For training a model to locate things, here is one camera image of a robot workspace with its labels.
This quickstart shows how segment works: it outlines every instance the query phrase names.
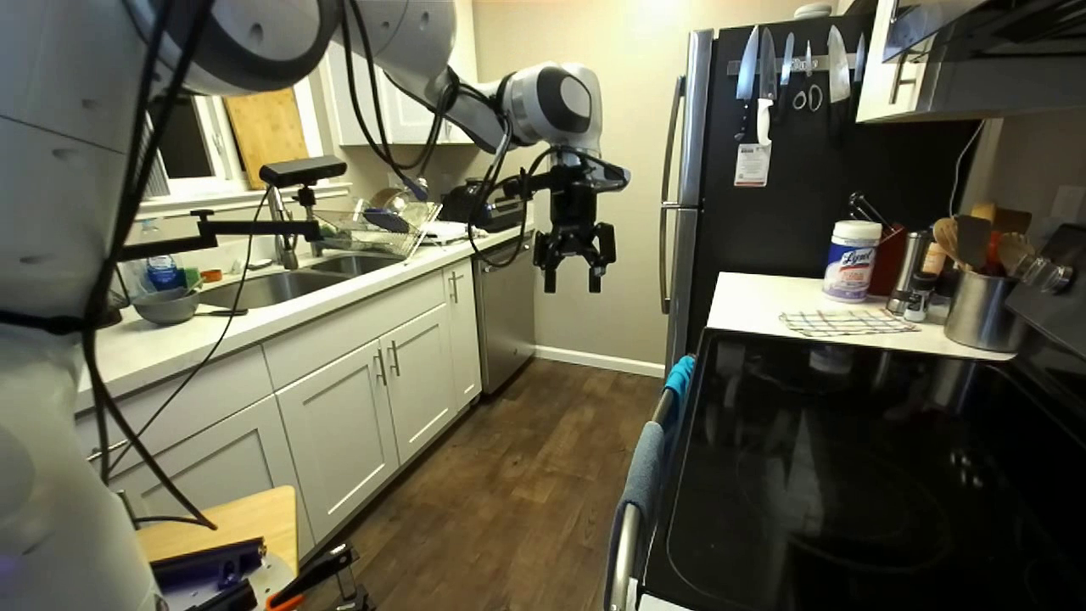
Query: cable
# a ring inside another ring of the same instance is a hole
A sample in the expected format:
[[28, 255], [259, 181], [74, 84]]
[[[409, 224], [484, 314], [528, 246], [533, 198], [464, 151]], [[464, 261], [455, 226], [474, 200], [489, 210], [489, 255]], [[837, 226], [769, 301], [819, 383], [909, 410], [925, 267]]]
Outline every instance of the cable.
[[959, 163], [963, 155], [972, 149], [976, 134], [984, 131], [984, 121], [976, 121], [972, 134], [959, 147], [955, 158], [952, 158], [952, 175], [951, 175], [951, 194], [948, 194], [948, 218], [955, 215], [952, 207], [952, 198], [955, 198], [955, 185], [959, 185]]
[[[184, 74], [195, 54], [195, 39], [211, 20], [211, 2], [212, 0], [200, 0], [195, 12], [193, 12], [193, 28], [190, 28], [190, 39], [179, 51], [176, 72], [166, 84], [162, 94], [162, 113], [155, 114], [155, 121], [170, 121], [170, 108], [184, 87]], [[151, 79], [155, 79], [155, 57], [162, 48], [162, 34], [174, 12], [174, 0], [162, 2], [162, 12], [155, 17], [151, 38], [145, 44], [145, 63], [140, 74], [140, 94], [136, 94], [136, 114], [131, 114], [131, 147], [127, 147], [127, 163], [124, 163], [124, 181], [121, 181], [121, 194], [117, 194], [117, 215], [116, 215], [116, 226], [113, 226], [113, 243], [104, 251], [104, 261], [97, 267], [97, 277], [90, 286], [90, 294], [83, 301], [83, 330], [82, 330], [82, 349], [83, 349], [83, 362], [87, 362], [87, 378], [90, 378], [90, 392], [93, 392], [93, 406], [108, 410], [108, 417], [121, 428], [121, 433], [127, 436], [127, 445], [136, 449], [136, 453], [145, 460], [145, 467], [162, 482], [162, 487], [186, 509], [193, 512], [193, 523], [211, 526], [212, 523], [176, 487], [176, 482], [162, 473], [162, 465], [145, 450], [145, 445], [140, 441], [140, 433], [131, 432], [131, 424], [124, 419], [124, 413], [117, 410], [117, 402], [113, 401], [104, 379], [102, 379], [102, 365], [97, 365], [97, 345], [93, 345], [93, 318], [104, 307], [104, 294], [108, 294], [108, 280], [113, 280], [113, 267], [117, 261], [117, 246], [124, 243], [124, 233], [140, 215], [140, 200], [151, 168], [151, 155], [160, 149], [162, 129], [149, 129], [149, 142], [141, 142], [141, 121], [145, 121], [145, 104], [149, 104], [149, 91], [151, 91]], [[108, 428], [104, 417], [97, 413], [97, 441], [102, 441], [102, 482], [108, 482]]]
[[368, 121], [362, 114], [362, 104], [359, 104], [355, 74], [352, 74], [352, 38], [349, 38], [349, 20], [341, 20], [341, 63], [347, 63], [347, 91], [349, 91], [352, 120], [362, 129], [362, 138], [368, 142], [374, 155], [382, 158], [405, 181], [405, 185], [416, 190], [415, 181], [407, 175], [407, 168], [416, 167], [416, 174], [425, 174], [429, 167], [445, 108], [429, 113], [429, 129], [426, 129], [426, 138], [425, 138], [421, 151], [409, 163], [393, 158], [389, 142], [385, 142], [385, 129], [382, 129], [379, 94], [376, 94], [376, 69], [374, 69], [374, 48], [368, 48], [367, 20], [362, 20], [362, 12], [359, 12], [359, 8], [352, 0], [341, 0], [341, 2], [349, 2], [341, 9], [352, 12], [352, 20], [359, 28], [359, 38], [362, 38], [367, 74], [368, 74], [368, 100], [374, 100], [374, 120], [376, 120], [376, 134], [379, 138], [368, 131]]
[[[259, 200], [259, 210], [252, 215], [252, 219], [260, 218], [265, 204], [267, 204], [267, 194], [272, 185], [265, 190], [265, 198]], [[170, 398], [141, 419], [141, 428], [136, 432], [140, 436], [166, 413], [166, 406], [190, 385], [190, 379], [212, 358], [212, 354], [222, 345], [233, 318], [237, 318], [237, 305], [240, 305], [240, 292], [244, 292], [244, 280], [246, 280], [246, 261], [252, 261], [252, 241], [254, 233], [244, 237], [244, 261], [240, 261], [240, 277], [237, 277], [237, 292], [231, 298], [231, 307], [226, 307], [226, 321], [222, 330], [218, 333], [218, 338], [211, 342], [211, 349], [204, 354], [200, 362], [193, 362], [184, 379], [170, 389]], [[127, 449], [121, 449], [113, 465], [108, 465], [108, 475], [121, 465], [121, 458], [127, 453]]]
[[[166, 20], [174, 12], [174, 0], [162, 2], [162, 12], [160, 20], [151, 22], [151, 34], [145, 39], [145, 57], [141, 57], [141, 69], [140, 69], [140, 91], [136, 91], [136, 113], [131, 113], [131, 131], [127, 131], [127, 158], [124, 158], [124, 175], [121, 175], [121, 198], [117, 198], [117, 207], [124, 207], [127, 200], [127, 185], [131, 185], [131, 174], [136, 174], [136, 158], [140, 158], [140, 149], [141, 149], [141, 121], [145, 121], [145, 98], [149, 98], [149, 84], [151, 84], [151, 69], [155, 69], [155, 48], [162, 44], [162, 34], [166, 34]], [[93, 277], [90, 286], [90, 294], [83, 301], [83, 330], [82, 330], [82, 354], [87, 358], [87, 372], [90, 372], [90, 392], [93, 392], [93, 433], [97, 433], [97, 450], [102, 450], [102, 465], [97, 465], [97, 478], [108, 482], [108, 424], [104, 424], [104, 410], [102, 402], [108, 401], [108, 392], [102, 392], [104, 383], [97, 383], [97, 354], [93, 354], [93, 321], [104, 307], [104, 294], [108, 294], [108, 280]]]
[[511, 246], [511, 255], [506, 255], [506, 258], [484, 258], [484, 251], [478, 251], [478, 241], [474, 241], [474, 224], [468, 219], [468, 243], [470, 243], [470, 255], [480, 261], [480, 266], [493, 266], [493, 267], [509, 267], [517, 258], [518, 258], [518, 251], [523, 251], [523, 243], [524, 243], [524, 224], [528, 224], [528, 181], [537, 175], [537, 168], [539, 168], [539, 163], [547, 158], [547, 155], [552, 155], [552, 151], [558, 151], [558, 149], [565, 149], [565, 147], [547, 147], [533, 163], [528, 163], [528, 168], [523, 174], [523, 190], [517, 194], [518, 198], [518, 204], [523, 204], [523, 218], [518, 218], [518, 233], [517, 233], [517, 246]]
[[140, 529], [140, 526], [149, 526], [149, 523], [190, 523], [190, 526], [204, 526], [204, 518], [190, 518], [190, 514], [136, 514], [131, 523], [136, 523], [136, 529]]

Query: wooden floor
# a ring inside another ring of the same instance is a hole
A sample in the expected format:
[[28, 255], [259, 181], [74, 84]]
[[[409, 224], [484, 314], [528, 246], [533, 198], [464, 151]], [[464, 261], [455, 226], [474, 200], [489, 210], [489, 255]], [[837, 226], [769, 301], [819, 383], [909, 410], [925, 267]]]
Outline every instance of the wooden floor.
[[352, 579], [379, 611], [598, 611], [609, 509], [657, 389], [528, 362], [359, 518]]

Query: white paper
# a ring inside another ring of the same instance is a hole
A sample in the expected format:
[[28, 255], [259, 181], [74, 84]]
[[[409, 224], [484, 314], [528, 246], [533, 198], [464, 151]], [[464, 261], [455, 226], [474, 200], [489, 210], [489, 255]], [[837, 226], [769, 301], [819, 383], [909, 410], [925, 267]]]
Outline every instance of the white paper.
[[737, 185], [769, 185], [769, 147], [741, 142], [733, 183]]

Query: stove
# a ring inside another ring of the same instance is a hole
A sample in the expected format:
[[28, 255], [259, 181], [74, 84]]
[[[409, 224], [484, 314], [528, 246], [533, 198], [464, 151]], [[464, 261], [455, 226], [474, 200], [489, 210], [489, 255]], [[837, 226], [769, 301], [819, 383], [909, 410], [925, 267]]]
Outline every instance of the stove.
[[1070, 362], [1041, 338], [972, 362], [704, 330], [642, 586], [704, 611], [1086, 607]]

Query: black refrigerator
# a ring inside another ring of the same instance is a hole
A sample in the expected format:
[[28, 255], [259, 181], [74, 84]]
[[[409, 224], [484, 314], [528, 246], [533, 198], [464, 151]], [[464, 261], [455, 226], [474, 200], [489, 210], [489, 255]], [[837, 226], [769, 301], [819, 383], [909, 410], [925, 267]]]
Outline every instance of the black refrigerator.
[[[756, 29], [756, 91], [777, 82], [769, 113], [751, 87]], [[716, 272], [825, 272], [831, 224], [883, 215], [891, 226], [925, 226], [955, 204], [976, 121], [852, 121], [866, 61], [866, 17], [780, 20], [691, 29], [684, 74], [670, 98], [657, 210], [657, 292], [669, 314], [666, 362], [695, 349]], [[848, 61], [848, 98], [831, 100], [837, 54]], [[769, 125], [768, 181], [737, 185], [741, 142]]]

